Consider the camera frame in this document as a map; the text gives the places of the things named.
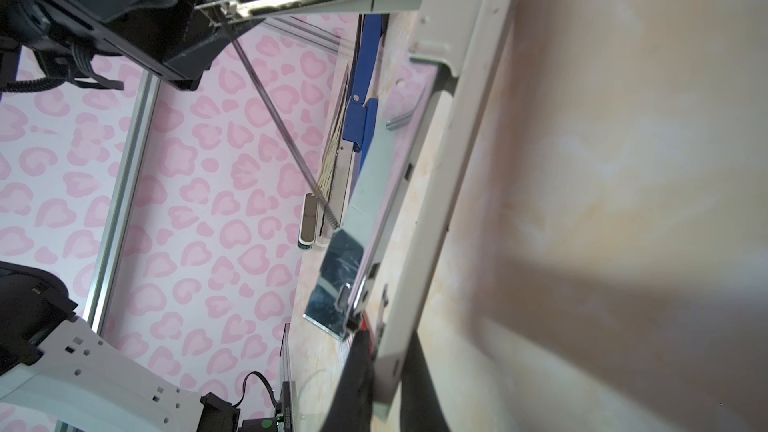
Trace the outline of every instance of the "black rectangular hole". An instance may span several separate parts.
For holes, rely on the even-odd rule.
[[[379,273],[379,265],[381,264],[379,263],[379,264],[371,265],[371,271],[368,272],[368,280],[373,280],[374,278],[376,278],[376,274]]]
[[[408,168],[406,169],[406,180],[410,180],[413,175],[413,164],[408,162]]]

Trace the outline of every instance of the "black cable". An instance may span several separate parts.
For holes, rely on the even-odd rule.
[[[0,86],[0,92],[45,92],[46,90],[55,89],[63,83],[64,79],[52,79],[51,77],[41,77],[35,80],[16,80]]]
[[[272,405],[274,407],[277,407],[277,400],[275,400],[275,393],[272,391],[272,386],[270,385],[270,382],[264,377],[264,375],[261,372],[258,372],[254,370],[253,372],[249,372],[248,375],[245,376],[245,379],[243,379],[243,397],[240,398],[240,400],[237,401],[237,404],[233,405],[232,407],[237,408],[240,406],[240,404],[243,403],[243,399],[245,398],[245,385],[248,381],[248,377],[251,375],[257,376],[259,379],[261,379],[262,382],[264,382],[264,387],[266,387],[266,391],[270,393],[270,400],[272,400]]]

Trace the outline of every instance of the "beige marble tabletop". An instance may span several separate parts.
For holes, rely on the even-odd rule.
[[[768,430],[766,104],[768,0],[519,0],[418,328],[453,430]],[[300,432],[341,370],[300,319],[318,260]]]

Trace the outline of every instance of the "pink heart pattern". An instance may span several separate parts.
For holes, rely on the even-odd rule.
[[[318,139],[318,131],[325,129],[327,103],[336,96],[330,91],[333,58],[270,34],[256,28],[241,40],[280,113],[295,117],[286,125],[301,153],[319,162],[322,146],[313,144],[324,139]],[[26,70],[20,76],[33,79],[42,74],[31,65],[22,66]],[[43,94],[8,94],[0,104],[0,141],[6,142],[0,148],[0,207],[8,209],[0,208],[0,257],[16,254],[9,257],[49,270],[54,265],[81,304],[90,286],[140,77],[139,68],[121,58],[98,57],[94,67],[122,76],[126,91],[63,86]],[[310,85],[322,97],[313,95],[316,90]],[[200,125],[204,127],[193,134]],[[271,140],[264,140],[260,149],[262,136]],[[24,164],[39,169],[36,176],[27,174],[20,161],[21,153],[33,147],[48,149],[56,157],[54,163],[46,152],[29,154],[35,160]],[[116,343],[135,333],[124,346],[142,365],[151,360],[152,369],[171,381],[190,389],[218,390],[222,397],[239,397],[234,379],[245,369],[264,370],[275,380],[276,367],[268,368],[266,361],[279,344],[274,331],[290,315],[295,275],[286,270],[293,271],[300,253],[295,243],[288,243],[286,231],[298,224],[294,208],[300,207],[302,197],[283,197],[292,190],[290,180],[283,179],[283,194],[277,188],[280,170],[293,161],[232,50],[215,61],[197,92],[162,86],[145,158],[120,261],[121,284],[108,319],[108,340]],[[20,187],[8,188],[11,184],[28,187],[32,196]],[[46,201],[57,198],[63,202],[50,202],[51,211],[41,213]],[[169,213],[172,207],[187,208]],[[76,218],[64,225],[71,217],[68,210]],[[42,224],[35,227],[38,216]],[[195,242],[202,245],[190,247],[182,264],[185,249]],[[217,258],[229,265],[214,270]],[[184,279],[196,280],[200,290],[196,292],[195,282],[186,282],[179,296],[192,295],[180,304],[173,292]],[[277,293],[280,300],[271,295],[261,299],[267,292]],[[269,315],[266,320],[255,316],[256,304],[262,316]],[[277,314],[280,304],[285,310]],[[203,333],[191,334],[193,328]],[[227,348],[229,353],[211,361]],[[208,363],[213,377],[208,377]],[[262,405],[255,404],[260,402],[247,407],[258,410]],[[244,408],[245,417],[253,412]]]

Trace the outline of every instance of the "blue plastic part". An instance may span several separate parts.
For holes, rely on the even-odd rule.
[[[366,15],[362,22],[360,34],[360,49],[357,52],[357,62],[352,72],[350,87],[350,103],[346,108],[342,139],[354,144],[355,152],[362,152],[362,160],[368,152],[376,124],[376,110],[379,101],[371,107],[373,100],[366,103],[366,96],[373,77],[373,68],[379,55],[379,40],[382,34],[382,16]]]

